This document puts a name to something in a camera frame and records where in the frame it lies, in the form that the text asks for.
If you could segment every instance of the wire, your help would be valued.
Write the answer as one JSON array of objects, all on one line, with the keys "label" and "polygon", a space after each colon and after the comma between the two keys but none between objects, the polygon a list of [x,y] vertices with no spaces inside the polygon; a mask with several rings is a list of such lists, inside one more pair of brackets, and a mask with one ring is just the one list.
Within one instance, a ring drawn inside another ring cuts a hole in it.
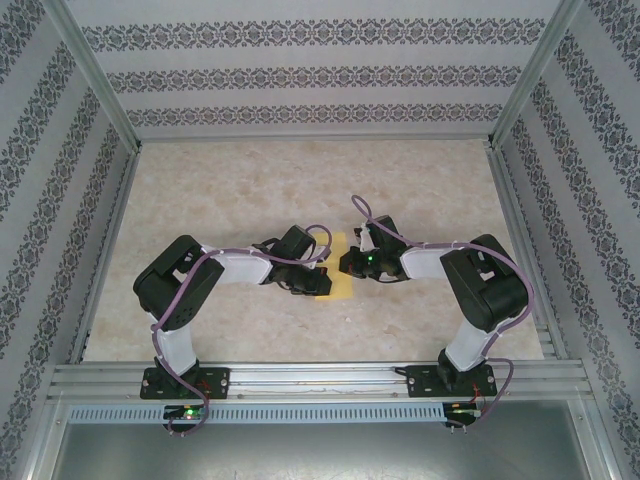
[{"label": "wire", "polygon": [[511,267],[511,269],[516,273],[516,275],[518,275],[518,277],[520,278],[520,280],[524,284],[525,289],[527,290],[527,299],[528,299],[527,306],[523,310],[523,312],[520,314],[520,316],[518,316],[518,318],[516,318],[512,322],[509,322],[508,324],[502,325],[501,327],[499,327],[496,330],[494,335],[491,337],[491,339],[487,342],[485,347],[482,349],[481,355],[483,357],[486,358],[487,353],[489,352],[489,349],[493,346],[495,341],[498,339],[498,337],[500,335],[502,335],[502,333],[504,331],[506,331],[506,330],[508,330],[510,328],[513,328],[516,325],[519,325],[531,313],[531,310],[533,309],[533,299],[535,297],[535,294],[534,294],[534,291],[533,291],[533,286],[531,285],[531,282],[529,281],[529,279],[527,278],[525,273],[511,259],[509,259],[509,258],[505,257],[504,255],[496,252],[495,250],[491,250],[490,248],[483,247],[482,245],[476,245],[474,243],[464,243],[464,242],[419,243],[419,242],[413,242],[413,241],[409,240],[408,238],[403,237],[399,233],[396,233],[393,230],[385,227],[380,222],[378,222],[375,218],[373,218],[373,213],[371,211],[371,207],[365,201],[365,199],[362,198],[360,195],[351,195],[351,201],[356,206],[358,211],[360,213],[362,213],[362,215],[364,215],[364,217],[369,222],[373,223],[375,226],[380,228],[382,231],[388,233],[392,237],[397,238],[401,242],[404,242],[404,243],[406,243],[407,245],[409,245],[411,247],[423,248],[423,249],[427,249],[427,250],[441,250],[441,249],[446,249],[446,248],[449,248],[449,249],[471,248],[473,250],[478,250],[479,252],[483,252],[483,253],[486,253],[488,255],[491,255],[493,258],[495,258],[497,260],[500,260],[502,263],[505,263],[506,265]]},{"label": "wire", "polygon": [[464,423],[459,422],[458,420],[453,420],[452,418],[447,418],[445,426],[447,425],[447,423],[456,425],[457,427],[462,428],[462,430],[464,430],[464,433],[467,433],[467,426]]},{"label": "wire", "polygon": [[482,412],[484,410],[484,407],[487,406],[487,399],[485,398],[485,396],[482,394],[482,392],[480,391],[480,389],[475,383],[473,384],[473,391],[475,392],[475,395],[473,396],[473,398],[469,403],[476,402],[476,405],[477,405],[478,402],[476,400],[478,400],[479,398],[482,398],[482,406],[478,407],[480,409],[480,412]]},{"label": "wire", "polygon": [[313,254],[316,253],[316,247],[318,246],[318,244],[316,243],[316,239],[313,239],[313,242],[311,242],[311,251],[309,252],[309,257],[307,258],[307,260],[309,260],[309,258],[313,257]]},{"label": "wire", "polygon": [[[307,227],[306,231],[309,232],[310,230],[313,230],[313,229],[320,229],[326,232],[328,237],[327,246],[322,250],[320,254],[316,255],[315,257],[308,258],[306,260],[287,260],[285,258],[274,257],[273,255],[260,252],[259,250],[251,250],[247,248],[214,249],[205,253],[200,258],[198,258],[198,260],[195,261],[195,263],[191,267],[191,270],[189,270],[189,273],[187,274],[184,281],[182,282],[182,285],[180,285],[178,292],[173,297],[173,300],[171,300],[171,303],[165,310],[160,320],[158,320],[157,323],[151,326],[151,332],[152,332],[151,341],[153,342],[153,348],[156,351],[156,355],[158,357],[158,361],[160,362],[160,365],[162,365],[162,367],[167,371],[167,373],[171,375],[180,385],[182,385],[184,388],[186,388],[190,392],[194,393],[200,400],[202,400],[204,412],[201,412],[200,421],[196,425],[194,425],[193,428],[191,428],[190,430],[187,430],[186,432],[180,432],[180,437],[186,437],[187,435],[191,435],[195,433],[205,424],[205,422],[209,418],[209,412],[210,412],[209,399],[200,390],[198,390],[197,388],[195,388],[194,386],[192,386],[191,384],[183,380],[182,377],[180,377],[180,375],[178,375],[178,373],[175,370],[173,370],[171,366],[167,363],[167,361],[164,358],[164,354],[162,353],[162,349],[160,348],[160,342],[158,341],[158,332],[160,331],[160,329],[162,329],[162,326],[167,322],[167,320],[175,310],[176,306],[182,299],[182,296],[184,295],[185,290],[193,280],[193,277],[195,276],[196,272],[198,271],[200,266],[204,262],[206,262],[209,258],[225,252],[237,253],[241,255],[250,255],[258,258],[264,258],[265,260],[269,260],[269,261],[285,263],[288,265],[304,265],[306,263],[322,261],[331,254],[331,244],[333,243],[333,237],[331,235],[331,231],[324,225],[314,224]],[[172,424],[173,424],[173,419],[170,419],[167,425],[167,429],[169,430],[170,435],[173,435],[174,433],[176,433],[175,430],[171,428]]]},{"label": "wire", "polygon": [[476,424],[481,422],[483,419],[487,418],[489,416],[489,414],[493,411],[495,406],[498,404],[498,401],[502,398],[502,395],[504,395],[504,392],[507,391],[507,387],[509,386],[509,384],[511,383],[511,379],[513,378],[513,371],[515,370],[515,365],[508,358],[502,358],[502,357],[488,358],[487,361],[489,361],[489,362],[503,362],[503,363],[508,364],[509,365],[509,373],[507,374],[507,378],[505,379],[504,383],[502,384],[502,387],[498,391],[498,394],[495,396],[495,398],[493,399],[491,404],[489,404],[489,406],[486,408],[486,410],[484,410],[482,412],[482,415],[480,415],[480,418],[478,418],[478,420],[476,420],[476,422],[475,422]]},{"label": "wire", "polygon": [[403,278],[396,278],[395,280],[389,280],[388,282],[385,282],[384,280],[380,280],[380,279],[377,279],[377,278],[374,278],[374,280],[376,282],[378,282],[378,283],[400,283],[400,282],[406,282],[406,280],[403,279]]}]

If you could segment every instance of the beige tile surface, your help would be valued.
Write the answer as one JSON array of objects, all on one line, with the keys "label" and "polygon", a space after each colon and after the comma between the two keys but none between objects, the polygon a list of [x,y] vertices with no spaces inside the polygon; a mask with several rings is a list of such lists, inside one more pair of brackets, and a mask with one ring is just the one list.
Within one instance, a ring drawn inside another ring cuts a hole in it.
[{"label": "beige tile surface", "polygon": [[[390,214],[416,241],[492,233],[511,244],[481,141],[234,142],[149,144],[133,189],[86,360],[151,360],[149,320],[132,285],[177,236],[244,247],[291,225],[347,232]],[[446,280],[379,285],[354,280],[354,297],[317,302],[276,285],[216,287],[192,322],[205,361],[435,360],[462,314]],[[492,354],[542,358],[529,319]]]}]

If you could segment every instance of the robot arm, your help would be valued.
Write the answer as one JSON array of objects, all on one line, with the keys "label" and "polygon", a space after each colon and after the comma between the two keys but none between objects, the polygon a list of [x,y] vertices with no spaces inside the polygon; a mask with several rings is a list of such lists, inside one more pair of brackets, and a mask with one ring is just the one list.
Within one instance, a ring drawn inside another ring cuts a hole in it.
[{"label": "robot arm", "polygon": [[[268,249],[264,243],[271,245]],[[313,237],[298,226],[291,227],[282,239],[272,239],[250,247],[248,251],[268,253],[287,260],[309,258],[315,250]],[[153,323],[164,315],[182,282],[176,272],[186,274],[203,255],[215,250],[200,245],[191,236],[178,237],[136,279],[133,290],[141,307]],[[292,294],[328,295],[331,280],[327,269],[305,265],[290,265],[262,256],[238,253],[236,249],[220,250],[196,270],[180,301],[157,332],[157,340],[166,364],[179,376],[193,374],[198,360],[191,342],[190,322],[202,307],[215,285],[251,283],[266,285],[278,282]],[[156,359],[159,370],[160,362]]]},{"label": "robot arm", "polygon": [[[376,220],[397,233],[390,217]],[[340,259],[343,273],[383,283],[419,278],[449,280],[466,320],[440,352],[438,376],[449,391],[455,391],[484,364],[497,332],[527,306],[524,283],[505,263],[471,248],[407,247],[373,223],[365,223],[355,232],[360,247],[351,247]],[[492,235],[481,235],[471,243],[510,259]]]}]

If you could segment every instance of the white wall with black pattern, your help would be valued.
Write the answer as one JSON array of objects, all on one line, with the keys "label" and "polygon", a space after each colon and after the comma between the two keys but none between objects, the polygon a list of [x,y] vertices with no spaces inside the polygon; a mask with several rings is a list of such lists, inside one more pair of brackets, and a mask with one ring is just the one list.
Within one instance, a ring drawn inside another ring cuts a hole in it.
[{"label": "white wall with black pattern", "polygon": [[503,145],[571,354],[640,478],[640,1],[580,8]]},{"label": "white wall with black pattern", "polygon": [[491,132],[558,0],[69,0],[142,139]]},{"label": "white wall with black pattern", "polygon": [[0,0],[0,479],[76,339],[129,153],[37,0]]}]

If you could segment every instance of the enclosure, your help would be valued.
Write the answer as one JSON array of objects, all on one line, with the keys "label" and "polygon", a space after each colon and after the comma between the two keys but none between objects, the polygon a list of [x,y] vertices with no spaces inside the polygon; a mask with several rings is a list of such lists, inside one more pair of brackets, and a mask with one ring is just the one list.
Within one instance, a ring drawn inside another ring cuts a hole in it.
[{"label": "enclosure", "polygon": [[[640,477],[637,0],[0,8],[0,478]],[[396,373],[463,321],[446,279],[335,263],[329,298],[216,286],[193,345],[225,399],[169,438],[136,277],[180,235],[295,224],[337,262],[352,194],[415,241],[491,233],[531,280],[491,417],[451,435],[468,398]]]}]

